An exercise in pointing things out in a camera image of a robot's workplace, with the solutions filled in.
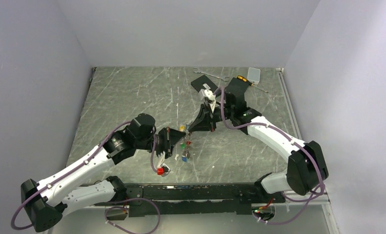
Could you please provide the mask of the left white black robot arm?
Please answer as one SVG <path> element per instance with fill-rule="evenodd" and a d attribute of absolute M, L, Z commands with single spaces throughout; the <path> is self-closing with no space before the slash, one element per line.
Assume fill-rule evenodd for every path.
<path fill-rule="evenodd" d="M 28 179 L 21 184 L 21 205 L 30 220 L 30 227 L 41 233 L 55 226 L 66 215 L 96 203 L 119 205 L 125 201 L 126 187 L 117 176 L 85 187 L 93 174 L 110 169 L 136 151 L 145 150 L 157 156 L 155 171 L 169 173 L 164 160 L 172 156 L 176 143 L 185 132 L 165 127 L 157 131 L 155 119 L 141 113 L 115 127 L 83 157 L 45 179 Z"/>

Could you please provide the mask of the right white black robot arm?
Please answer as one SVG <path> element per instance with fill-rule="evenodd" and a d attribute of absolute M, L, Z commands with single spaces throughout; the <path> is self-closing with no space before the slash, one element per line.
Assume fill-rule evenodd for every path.
<path fill-rule="evenodd" d="M 291 136 L 254 109 L 235 107 L 228 102 L 224 89 L 215 92 L 201 89 L 199 97 L 203 104 L 199 115 L 190 124 L 189 132 L 213 132 L 217 123 L 222 122 L 228 129 L 240 130 L 260 140 L 287 163 L 283 172 L 266 174 L 256 182 L 258 201 L 267 202 L 277 192 L 293 191 L 298 195 L 312 192 L 315 197 L 325 193 L 324 180 L 329 173 L 317 142 L 305 142 Z"/>

